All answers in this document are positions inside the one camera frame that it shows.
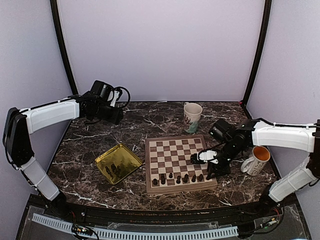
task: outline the ceramic mug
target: ceramic mug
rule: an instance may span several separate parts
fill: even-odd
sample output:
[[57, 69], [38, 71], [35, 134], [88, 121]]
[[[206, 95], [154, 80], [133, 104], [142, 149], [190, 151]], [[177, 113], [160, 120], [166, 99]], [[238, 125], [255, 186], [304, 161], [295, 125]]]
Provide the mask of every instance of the ceramic mug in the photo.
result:
[[250, 157], [241, 165], [241, 172], [256, 176], [270, 159], [270, 152], [264, 146], [255, 146]]
[[187, 133], [193, 134], [197, 131], [202, 110], [202, 107], [197, 103], [184, 103], [183, 129]]

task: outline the black frame pole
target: black frame pole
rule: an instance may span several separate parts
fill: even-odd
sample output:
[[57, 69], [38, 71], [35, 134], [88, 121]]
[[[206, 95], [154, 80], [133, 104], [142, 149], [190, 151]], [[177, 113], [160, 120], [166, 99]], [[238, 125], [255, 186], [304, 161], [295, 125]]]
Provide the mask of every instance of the black frame pole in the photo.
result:
[[264, 2], [264, 10], [263, 10], [263, 17], [262, 17], [259, 40], [258, 40], [258, 44], [256, 47], [256, 52], [255, 52], [254, 61], [253, 61], [250, 77], [248, 80], [248, 84], [246, 86], [243, 100], [241, 101], [241, 105], [243, 105], [243, 107], [247, 106], [247, 103], [250, 98], [250, 94], [252, 92], [252, 89], [254, 87], [254, 83], [256, 80], [262, 52], [263, 52], [264, 45], [265, 45], [266, 35], [267, 35], [269, 17], [270, 17], [270, 12], [271, 12], [271, 4], [272, 4], [272, 0], [265, 0], [265, 2]]
[[62, 32], [62, 27], [61, 27], [61, 22], [60, 22], [60, 17], [59, 17], [57, 0], [50, 0], [50, 5], [51, 5], [52, 18], [53, 18], [53, 23], [54, 23], [54, 28], [55, 28], [55, 34], [56, 34], [56, 38], [58, 41], [65, 73], [68, 78], [72, 94], [77, 95], [77, 94], [79, 94], [79, 92], [78, 92], [78, 89], [76, 86], [76, 82], [75, 82], [74, 75], [71, 70], [71, 66], [70, 66], [70, 62], [69, 62], [69, 58], [68, 58], [68, 54], [67, 54], [64, 35]]

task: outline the mug with floral design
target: mug with floral design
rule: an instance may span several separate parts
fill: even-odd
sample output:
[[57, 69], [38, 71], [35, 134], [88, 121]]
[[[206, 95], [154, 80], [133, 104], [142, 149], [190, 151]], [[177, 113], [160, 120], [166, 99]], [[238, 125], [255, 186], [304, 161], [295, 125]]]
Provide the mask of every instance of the mug with floral design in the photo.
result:
[[202, 111], [202, 107], [197, 103], [184, 103], [183, 129], [187, 133], [193, 134], [197, 131]]

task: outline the white wall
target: white wall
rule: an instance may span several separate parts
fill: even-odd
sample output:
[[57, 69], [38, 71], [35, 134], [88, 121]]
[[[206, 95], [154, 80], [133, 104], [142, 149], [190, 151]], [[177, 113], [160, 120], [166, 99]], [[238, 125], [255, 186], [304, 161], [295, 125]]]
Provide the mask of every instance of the white wall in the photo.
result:
[[[50, 1], [0, 1], [0, 133], [11, 107], [34, 107], [71, 94], [60, 57]], [[31, 136], [46, 169], [66, 123]], [[15, 239], [32, 188], [7, 163], [0, 146], [0, 238]]]
[[[320, 1], [272, 2], [264, 51], [248, 103], [254, 118], [279, 123], [320, 119]], [[273, 147], [282, 176], [298, 166], [305, 152]], [[297, 193], [312, 239], [319, 239], [320, 184]]]
[[59, 1], [79, 92], [99, 79], [134, 101], [240, 101], [264, 2]]

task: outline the gold tray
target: gold tray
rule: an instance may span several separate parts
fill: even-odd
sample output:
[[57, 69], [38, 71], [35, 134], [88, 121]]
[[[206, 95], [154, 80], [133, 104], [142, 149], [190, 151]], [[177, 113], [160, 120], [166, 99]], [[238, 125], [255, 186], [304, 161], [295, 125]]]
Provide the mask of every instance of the gold tray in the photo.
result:
[[95, 164], [109, 183], [115, 185], [142, 165], [142, 161], [123, 143], [95, 159]]

